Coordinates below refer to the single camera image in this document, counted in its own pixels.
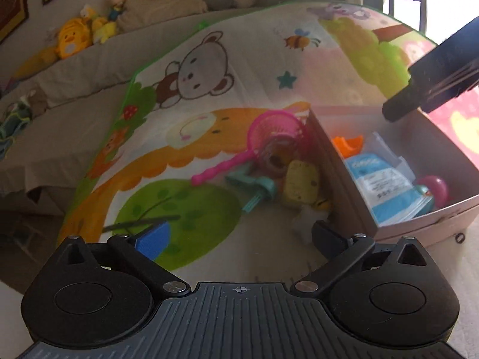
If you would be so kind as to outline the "yellow cat keychain toy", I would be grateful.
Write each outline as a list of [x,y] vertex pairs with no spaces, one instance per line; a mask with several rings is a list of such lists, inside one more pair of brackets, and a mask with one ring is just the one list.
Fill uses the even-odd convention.
[[289,208],[309,206],[315,211],[332,211],[321,185],[317,166],[303,160],[292,160],[284,177],[282,204]]

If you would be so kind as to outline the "beige covered sofa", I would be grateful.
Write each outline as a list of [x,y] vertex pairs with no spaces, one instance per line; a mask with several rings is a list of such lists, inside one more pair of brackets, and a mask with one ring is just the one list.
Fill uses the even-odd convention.
[[46,96],[48,109],[21,131],[1,160],[1,196],[38,187],[76,188],[110,129],[131,77],[202,24],[239,14],[210,12],[120,34],[22,82],[1,100],[1,109],[32,90]]

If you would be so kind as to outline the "beige pillow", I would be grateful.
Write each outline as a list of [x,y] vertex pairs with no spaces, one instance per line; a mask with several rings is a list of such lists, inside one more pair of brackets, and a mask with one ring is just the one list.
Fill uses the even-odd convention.
[[129,33],[153,24],[206,13],[203,0],[126,0],[116,22],[121,33]]

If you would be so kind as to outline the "green yarn cloth bundle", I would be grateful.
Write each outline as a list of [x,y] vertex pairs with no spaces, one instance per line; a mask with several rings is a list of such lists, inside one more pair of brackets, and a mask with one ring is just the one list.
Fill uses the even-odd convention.
[[1,160],[5,158],[8,150],[22,132],[32,121],[32,108],[27,96],[21,96],[17,102],[9,105],[1,119]]

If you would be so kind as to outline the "colourful cartoon play mat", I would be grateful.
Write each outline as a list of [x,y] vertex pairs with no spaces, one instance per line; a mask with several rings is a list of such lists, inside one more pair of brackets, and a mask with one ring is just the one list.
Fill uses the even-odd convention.
[[324,262],[312,228],[430,246],[478,225],[472,91],[387,121],[434,43],[382,13],[294,2],[210,24],[132,78],[60,238],[143,244],[200,281],[292,281]]

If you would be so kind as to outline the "teal toy hammer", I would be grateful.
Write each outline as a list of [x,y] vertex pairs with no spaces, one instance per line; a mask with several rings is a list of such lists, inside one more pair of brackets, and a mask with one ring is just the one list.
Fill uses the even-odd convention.
[[258,204],[264,201],[274,200],[278,193],[276,183],[272,178],[264,175],[253,177],[254,171],[254,163],[249,162],[239,166],[225,177],[229,184],[250,196],[250,199],[242,207],[242,213],[245,214],[251,213]]

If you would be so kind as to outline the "small yellow plush toy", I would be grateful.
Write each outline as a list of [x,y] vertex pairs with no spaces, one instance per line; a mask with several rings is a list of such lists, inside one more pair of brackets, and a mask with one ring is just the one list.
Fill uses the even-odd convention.
[[88,4],[81,9],[80,17],[90,27],[94,44],[104,44],[118,34],[117,24],[98,15]]

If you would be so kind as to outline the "yellow duck plush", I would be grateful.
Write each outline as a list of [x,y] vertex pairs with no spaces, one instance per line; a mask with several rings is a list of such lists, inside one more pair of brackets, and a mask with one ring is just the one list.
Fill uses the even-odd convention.
[[41,60],[54,63],[78,54],[93,44],[93,36],[89,22],[75,17],[68,20],[60,28],[52,28],[47,32],[47,47],[40,52]]

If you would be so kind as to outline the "blue white wipes pack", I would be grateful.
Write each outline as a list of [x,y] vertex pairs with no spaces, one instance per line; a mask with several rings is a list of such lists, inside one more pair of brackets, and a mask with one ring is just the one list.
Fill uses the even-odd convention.
[[374,153],[344,161],[357,189],[380,227],[409,221],[432,212],[434,199]]

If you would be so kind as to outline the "pink cardboard box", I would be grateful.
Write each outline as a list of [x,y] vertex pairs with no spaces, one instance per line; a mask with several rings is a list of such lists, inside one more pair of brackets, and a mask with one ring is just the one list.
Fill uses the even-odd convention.
[[341,235],[429,246],[478,217],[478,168],[420,111],[315,106],[307,126]]

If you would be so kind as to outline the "orange plastic toy piece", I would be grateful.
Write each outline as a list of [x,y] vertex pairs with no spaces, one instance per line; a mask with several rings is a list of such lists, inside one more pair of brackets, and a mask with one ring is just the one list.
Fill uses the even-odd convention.
[[331,143],[342,158],[347,159],[361,153],[364,146],[364,137],[359,135],[355,138],[346,139],[343,136],[337,136],[331,140]]

